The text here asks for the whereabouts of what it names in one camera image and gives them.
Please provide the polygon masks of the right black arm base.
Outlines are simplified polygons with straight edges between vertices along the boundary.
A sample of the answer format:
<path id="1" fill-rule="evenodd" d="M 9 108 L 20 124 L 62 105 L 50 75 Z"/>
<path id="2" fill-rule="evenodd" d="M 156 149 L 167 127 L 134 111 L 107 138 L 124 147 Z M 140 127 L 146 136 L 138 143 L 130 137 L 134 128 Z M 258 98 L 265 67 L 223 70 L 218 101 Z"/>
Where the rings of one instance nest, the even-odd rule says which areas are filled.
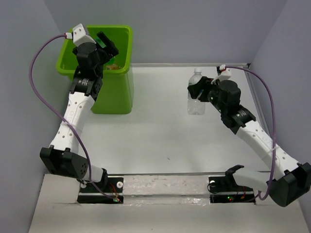
<path id="1" fill-rule="evenodd" d="M 210 193 L 210 203 L 256 203 L 256 195 L 250 187 L 237 185 L 233 179 L 233 174 L 242 165 L 229 168 L 222 176 L 211 176 L 208 178 L 207 190 Z"/>

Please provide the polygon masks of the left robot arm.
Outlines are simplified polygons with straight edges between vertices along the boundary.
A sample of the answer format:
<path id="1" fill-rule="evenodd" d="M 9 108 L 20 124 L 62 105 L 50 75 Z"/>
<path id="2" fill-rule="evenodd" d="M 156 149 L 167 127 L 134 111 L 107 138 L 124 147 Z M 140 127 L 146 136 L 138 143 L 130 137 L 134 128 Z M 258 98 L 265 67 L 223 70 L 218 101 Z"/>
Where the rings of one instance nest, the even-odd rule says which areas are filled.
<path id="1" fill-rule="evenodd" d="M 84 42 L 72 50 L 78 66 L 67 108 L 64 115 L 58 114 L 60 127 L 49 147 L 41 149 L 40 158 L 51 174 L 88 182 L 94 190 L 102 192 L 108 183 L 106 169 L 91 165 L 89 154 L 78 155 L 80 147 L 86 149 L 81 133 L 103 85 L 104 65 L 119 53 L 103 32 L 97 33 L 97 37 L 103 47 L 97 41 Z"/>

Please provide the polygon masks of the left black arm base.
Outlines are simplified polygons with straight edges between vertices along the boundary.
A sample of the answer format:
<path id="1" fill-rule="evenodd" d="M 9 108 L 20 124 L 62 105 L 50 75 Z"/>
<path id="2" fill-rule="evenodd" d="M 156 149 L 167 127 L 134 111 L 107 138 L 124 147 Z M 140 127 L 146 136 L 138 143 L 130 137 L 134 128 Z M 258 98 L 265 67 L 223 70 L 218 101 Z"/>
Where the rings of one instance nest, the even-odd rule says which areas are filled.
<path id="1" fill-rule="evenodd" d="M 77 202 L 80 204 L 123 204 L 124 177 L 108 176 L 107 185 L 96 183 L 94 185 L 80 182 Z"/>

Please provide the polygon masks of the green plastic bottle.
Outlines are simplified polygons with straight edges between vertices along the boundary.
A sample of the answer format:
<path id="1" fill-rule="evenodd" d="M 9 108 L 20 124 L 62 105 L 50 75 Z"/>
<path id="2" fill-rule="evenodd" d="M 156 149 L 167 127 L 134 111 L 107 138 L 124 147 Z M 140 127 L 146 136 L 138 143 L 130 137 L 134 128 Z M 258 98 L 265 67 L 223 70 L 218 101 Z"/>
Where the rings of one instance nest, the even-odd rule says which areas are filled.
<path id="1" fill-rule="evenodd" d="M 105 48 L 105 43 L 98 37 L 95 38 L 95 41 L 99 44 L 100 47 Z"/>

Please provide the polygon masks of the small orange bottle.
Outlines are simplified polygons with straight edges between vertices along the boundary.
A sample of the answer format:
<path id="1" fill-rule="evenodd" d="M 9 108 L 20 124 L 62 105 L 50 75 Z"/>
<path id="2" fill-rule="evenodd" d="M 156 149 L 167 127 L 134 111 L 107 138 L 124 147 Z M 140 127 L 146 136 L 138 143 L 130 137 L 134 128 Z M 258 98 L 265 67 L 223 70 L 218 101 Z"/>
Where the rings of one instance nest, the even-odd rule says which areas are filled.
<path id="1" fill-rule="evenodd" d="M 106 70 L 118 70 L 119 66 L 117 64 L 108 64 Z"/>

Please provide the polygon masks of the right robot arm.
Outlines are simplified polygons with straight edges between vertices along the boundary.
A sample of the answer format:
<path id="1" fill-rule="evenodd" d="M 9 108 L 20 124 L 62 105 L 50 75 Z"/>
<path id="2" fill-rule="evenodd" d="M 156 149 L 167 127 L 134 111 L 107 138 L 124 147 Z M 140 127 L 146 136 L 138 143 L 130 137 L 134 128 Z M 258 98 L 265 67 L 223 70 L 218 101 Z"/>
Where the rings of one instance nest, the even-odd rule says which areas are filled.
<path id="1" fill-rule="evenodd" d="M 246 186 L 267 193 L 279 206 L 286 207 L 311 189 L 311 166 L 300 163 L 273 143 L 256 117 L 240 104 L 241 90 L 231 80 L 213 81 L 203 76 L 188 85 L 189 97 L 211 103 L 221 121 L 243 140 L 270 169 L 270 174 L 235 165 L 225 172 L 228 190 Z"/>

